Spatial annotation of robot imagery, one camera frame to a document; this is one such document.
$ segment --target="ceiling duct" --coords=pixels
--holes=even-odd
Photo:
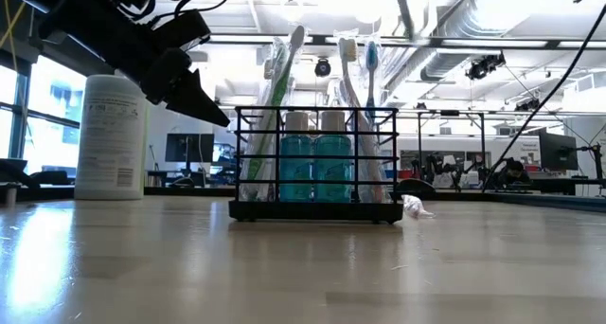
[[[500,37],[519,25],[528,14],[520,8],[513,8],[508,0],[466,0],[436,33],[437,36],[448,38]],[[420,79],[428,83],[440,81],[469,57],[470,54],[438,53],[431,48],[419,49],[385,88],[393,95],[413,74],[419,74],[412,77],[413,80]],[[418,97],[409,95],[406,99]]]

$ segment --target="black wire basket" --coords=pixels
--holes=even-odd
[[[276,127],[272,130],[253,129],[255,119],[259,120],[258,112],[274,112],[276,117]],[[315,116],[315,123],[318,123],[319,115],[323,111],[344,111],[349,114],[346,120],[345,131],[286,131],[282,116],[286,112],[299,111],[307,112]],[[278,106],[245,106],[237,107],[238,114],[236,144],[236,199],[229,203],[230,217],[238,221],[255,221],[256,219],[267,220],[340,220],[340,221],[371,221],[379,223],[381,221],[393,224],[402,218],[402,209],[398,205],[397,199],[389,198],[386,203],[361,203],[359,198],[360,186],[387,186],[394,190],[398,184],[397,163],[397,138],[396,115],[397,109],[393,108],[351,108],[351,107],[278,107]],[[372,118],[374,131],[359,131],[360,117],[370,115]],[[381,131],[382,125],[391,121],[391,131]],[[243,130],[242,123],[248,124],[251,129]],[[247,143],[247,135],[266,134],[275,136],[274,151],[270,154],[242,154],[241,143]],[[286,155],[280,154],[280,138],[282,135],[348,135],[352,140],[353,153],[350,155]],[[362,135],[372,135],[378,138],[379,146],[387,146],[391,149],[389,156],[381,155],[360,155],[359,143]],[[273,171],[274,178],[270,179],[243,179],[241,176],[241,163],[244,159],[272,159],[274,160]],[[353,162],[353,176],[351,181],[316,181],[316,180],[280,180],[280,159],[305,158],[305,159],[349,159]],[[379,160],[383,164],[391,164],[394,170],[393,176],[381,181],[366,181],[360,179],[360,161]],[[269,186],[270,197],[267,201],[243,200],[241,188],[246,184]],[[352,197],[350,203],[320,203],[320,202],[282,202],[280,201],[280,185],[289,184],[339,184],[351,185]]]

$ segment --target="white plastic container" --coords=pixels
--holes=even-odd
[[[126,78],[86,80],[75,198],[138,200],[143,197],[147,102]]]

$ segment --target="mouthwash bottle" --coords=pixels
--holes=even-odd
[[[286,131],[308,131],[309,119],[304,112],[286,114]],[[280,140],[280,154],[311,155],[312,140],[307,135],[285,135]],[[312,180],[310,158],[280,158],[280,181]],[[311,184],[280,184],[280,201],[309,202],[312,197]]]
[[[321,131],[344,131],[345,113],[342,111],[324,111]],[[315,140],[314,177],[316,181],[351,181],[351,159],[322,159],[322,155],[350,155],[351,140],[346,135],[320,135]],[[351,185],[317,184],[316,202],[349,203]]]

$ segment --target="white tissue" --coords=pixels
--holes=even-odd
[[[402,195],[401,199],[404,202],[404,213],[413,219],[431,219],[436,217],[436,214],[426,211],[423,203],[418,197],[411,195]]]

